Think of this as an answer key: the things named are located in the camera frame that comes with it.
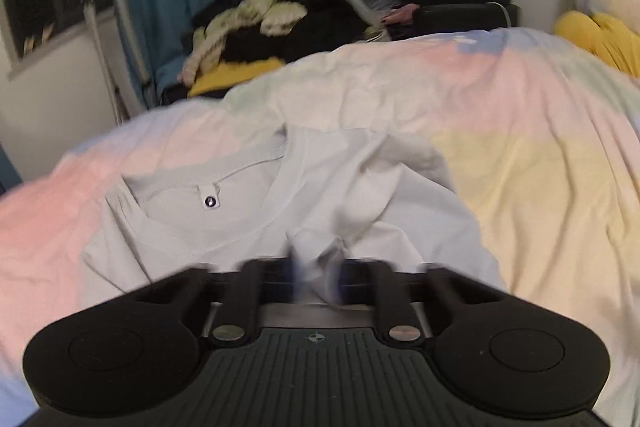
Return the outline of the yellow garment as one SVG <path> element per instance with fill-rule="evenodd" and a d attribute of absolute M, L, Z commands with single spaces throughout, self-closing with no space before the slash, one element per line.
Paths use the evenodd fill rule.
<path fill-rule="evenodd" d="M 219 63 L 213 70 L 196 78 L 188 92 L 188 97 L 228 90 L 239 83 L 250 81 L 285 66 L 280 58 L 270 57 L 268 60 L 249 63 Z"/>

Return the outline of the black suitcase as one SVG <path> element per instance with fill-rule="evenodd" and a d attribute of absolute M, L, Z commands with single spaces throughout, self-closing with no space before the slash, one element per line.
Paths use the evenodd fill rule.
<path fill-rule="evenodd" d="M 512 0 L 363 0 L 378 13 L 394 40 L 442 32 L 518 27 Z"/>

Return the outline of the light grey t-shirt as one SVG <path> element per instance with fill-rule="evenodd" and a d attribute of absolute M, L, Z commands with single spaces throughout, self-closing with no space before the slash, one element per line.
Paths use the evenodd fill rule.
<path fill-rule="evenodd" d="M 402 272 L 445 265 L 503 288 L 430 142 L 288 127 L 205 164 L 118 179 L 80 257 L 80 303 L 103 303 L 191 265 L 228 272 L 285 256 L 300 287 L 331 305 L 341 301 L 337 275 L 349 259 Z"/>

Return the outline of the yellow plush pillow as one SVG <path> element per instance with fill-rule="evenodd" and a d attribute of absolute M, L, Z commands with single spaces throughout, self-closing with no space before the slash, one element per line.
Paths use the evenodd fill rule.
<path fill-rule="evenodd" d="M 606 65 L 639 77 L 639 35 L 618 18 L 604 13 L 589 16 L 570 11 L 558 18 L 553 32 Z"/>

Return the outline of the pastel tie-dye bed duvet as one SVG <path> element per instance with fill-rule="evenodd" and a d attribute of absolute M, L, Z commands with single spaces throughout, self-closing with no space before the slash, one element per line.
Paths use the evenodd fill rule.
<path fill-rule="evenodd" d="M 591 327 L 612 369 L 597 412 L 639 421 L 639 83 L 571 43 L 512 28 L 354 44 L 145 113 L 1 199 L 1 421 L 35 410 L 21 359 L 74 312 L 78 258 L 121 174 L 229 154 L 282 124 L 429 139 L 506 285 Z"/>

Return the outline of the pile of dark clothes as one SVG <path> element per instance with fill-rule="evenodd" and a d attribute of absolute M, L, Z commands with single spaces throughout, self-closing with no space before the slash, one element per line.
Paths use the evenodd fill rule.
<path fill-rule="evenodd" d="M 191 18 L 191 29 L 181 36 L 182 52 L 190 54 L 196 32 L 203 30 L 225 10 L 234 9 L 243 0 L 213 0 Z M 331 52 L 356 42 L 385 42 L 388 30 L 380 18 L 361 0 L 278 0 L 301 5 L 306 14 L 292 23 L 284 35 L 268 35 L 257 23 L 233 31 L 224 40 L 221 61 L 249 63 L 277 57 L 292 63 L 305 56 Z"/>

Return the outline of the cream knitted scarf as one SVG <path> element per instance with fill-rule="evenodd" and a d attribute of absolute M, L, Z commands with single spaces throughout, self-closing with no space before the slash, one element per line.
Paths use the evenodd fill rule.
<path fill-rule="evenodd" d="M 206 27 L 195 29 L 193 49 L 182 65 L 178 80 L 191 88 L 201 69 L 209 72 L 217 66 L 232 32 L 258 26 L 264 36 L 282 37 L 306 15 L 306 8 L 297 2 L 242 0 L 235 8 L 216 15 Z"/>

